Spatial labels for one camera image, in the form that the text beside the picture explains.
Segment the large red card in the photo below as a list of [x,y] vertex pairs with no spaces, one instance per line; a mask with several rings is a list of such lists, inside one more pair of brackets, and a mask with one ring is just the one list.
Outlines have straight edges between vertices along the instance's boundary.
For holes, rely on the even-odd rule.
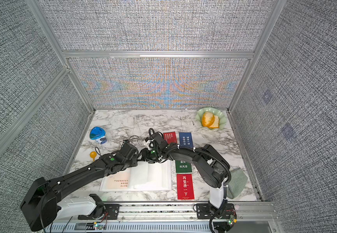
[[194,187],[192,174],[177,174],[178,200],[194,200]]

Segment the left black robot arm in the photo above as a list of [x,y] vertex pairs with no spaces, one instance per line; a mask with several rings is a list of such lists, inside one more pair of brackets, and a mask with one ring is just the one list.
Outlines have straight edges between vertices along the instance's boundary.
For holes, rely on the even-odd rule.
[[119,150],[99,157],[91,164],[64,176],[41,177],[30,186],[20,209],[33,232],[49,226],[60,211],[58,203],[72,192],[106,176],[137,166],[138,149],[124,143]]

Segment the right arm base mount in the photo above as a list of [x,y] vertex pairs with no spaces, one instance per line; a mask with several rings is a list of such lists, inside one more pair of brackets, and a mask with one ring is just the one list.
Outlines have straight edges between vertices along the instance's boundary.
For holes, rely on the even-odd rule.
[[232,203],[226,203],[220,210],[217,210],[210,203],[198,203],[194,207],[197,218],[201,220],[210,220],[213,216],[213,224],[223,224],[233,226],[237,223],[237,213]]

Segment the green glass plate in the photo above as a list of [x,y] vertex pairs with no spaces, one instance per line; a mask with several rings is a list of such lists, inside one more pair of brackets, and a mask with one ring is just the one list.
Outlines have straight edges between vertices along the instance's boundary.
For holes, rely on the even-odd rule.
[[212,112],[214,115],[219,116],[219,128],[218,129],[210,129],[210,130],[222,130],[222,129],[225,128],[226,123],[227,123],[226,116],[223,114],[223,112],[221,110],[218,110],[218,109],[213,108],[213,107],[205,107],[205,108],[202,108],[202,109],[197,111],[196,120],[200,123],[201,126],[202,126],[202,124],[201,124],[202,115],[205,112]]

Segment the green card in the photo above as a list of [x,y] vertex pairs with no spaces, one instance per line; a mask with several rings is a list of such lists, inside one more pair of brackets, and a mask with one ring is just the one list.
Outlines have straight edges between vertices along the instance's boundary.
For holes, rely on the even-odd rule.
[[185,161],[181,161],[181,160],[175,161],[175,169],[176,169],[176,173],[178,174],[192,173],[191,164]]

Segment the blue lidded cup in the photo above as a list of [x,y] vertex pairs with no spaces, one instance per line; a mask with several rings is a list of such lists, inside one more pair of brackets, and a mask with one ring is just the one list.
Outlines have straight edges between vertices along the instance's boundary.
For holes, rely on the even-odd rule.
[[91,140],[99,144],[104,144],[107,141],[106,136],[105,136],[105,130],[100,127],[94,127],[91,130],[89,137]]

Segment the blue card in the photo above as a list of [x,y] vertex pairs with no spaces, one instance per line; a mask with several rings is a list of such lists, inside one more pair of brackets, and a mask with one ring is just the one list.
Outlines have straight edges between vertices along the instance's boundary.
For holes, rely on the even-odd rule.
[[193,140],[191,133],[179,132],[180,145],[188,148],[193,148]]

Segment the bread piece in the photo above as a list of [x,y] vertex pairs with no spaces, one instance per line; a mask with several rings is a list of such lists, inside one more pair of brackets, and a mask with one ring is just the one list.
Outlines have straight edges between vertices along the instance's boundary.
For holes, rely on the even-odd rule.
[[214,115],[212,112],[205,112],[202,115],[201,124],[203,127],[207,127],[209,129],[218,129],[219,116]]

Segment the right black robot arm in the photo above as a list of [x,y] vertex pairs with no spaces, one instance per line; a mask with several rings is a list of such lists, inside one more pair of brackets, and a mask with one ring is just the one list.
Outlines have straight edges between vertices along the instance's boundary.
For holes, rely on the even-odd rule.
[[162,150],[144,148],[139,156],[142,161],[149,163],[164,163],[167,160],[191,163],[205,183],[210,186],[211,213],[219,217],[225,211],[228,203],[227,186],[232,175],[228,162],[211,145],[190,148],[171,143]]

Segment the aluminium front rail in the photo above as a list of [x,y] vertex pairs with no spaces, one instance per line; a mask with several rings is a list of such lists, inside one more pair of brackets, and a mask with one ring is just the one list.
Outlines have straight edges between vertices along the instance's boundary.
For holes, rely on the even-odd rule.
[[[201,220],[197,218],[195,204],[209,202],[104,202],[119,204],[118,221],[184,221]],[[235,202],[232,203],[239,221],[268,222],[273,232],[282,233],[284,229],[274,206],[270,202]],[[65,199],[58,203],[60,211],[54,221],[67,217],[89,215],[95,208],[91,198]],[[207,222],[213,222],[215,216]]]

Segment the dark red card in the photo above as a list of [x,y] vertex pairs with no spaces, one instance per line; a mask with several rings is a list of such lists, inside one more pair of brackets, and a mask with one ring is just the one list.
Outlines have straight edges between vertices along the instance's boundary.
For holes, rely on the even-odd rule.
[[177,137],[175,132],[163,133],[164,140],[168,143],[177,143]]

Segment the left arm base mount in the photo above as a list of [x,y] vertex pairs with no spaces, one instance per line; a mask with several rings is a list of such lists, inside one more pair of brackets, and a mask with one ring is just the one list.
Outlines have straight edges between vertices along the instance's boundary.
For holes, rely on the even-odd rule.
[[89,215],[79,215],[78,220],[102,221],[106,218],[116,220],[119,213],[119,204],[105,204],[97,194],[90,194],[89,197],[96,205]]

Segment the yellow spoon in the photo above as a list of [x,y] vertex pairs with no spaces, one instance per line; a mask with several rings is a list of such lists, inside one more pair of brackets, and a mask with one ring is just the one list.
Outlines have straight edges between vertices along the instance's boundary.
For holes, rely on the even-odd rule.
[[95,151],[90,152],[89,156],[92,158],[93,161],[95,161],[97,153]]

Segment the white photo album book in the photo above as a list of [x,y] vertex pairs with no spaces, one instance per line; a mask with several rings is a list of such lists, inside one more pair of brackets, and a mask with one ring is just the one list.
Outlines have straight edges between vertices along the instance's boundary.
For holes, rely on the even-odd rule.
[[139,161],[137,167],[127,168],[131,173],[128,189],[106,189],[107,177],[102,179],[101,192],[169,191],[172,188],[171,162],[150,164]]

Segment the green folded cloth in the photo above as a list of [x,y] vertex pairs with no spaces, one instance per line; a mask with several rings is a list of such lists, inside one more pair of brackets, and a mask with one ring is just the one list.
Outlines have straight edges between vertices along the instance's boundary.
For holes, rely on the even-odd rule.
[[248,177],[241,168],[237,168],[231,171],[231,180],[227,186],[227,197],[229,199],[235,199],[244,190],[248,182]]

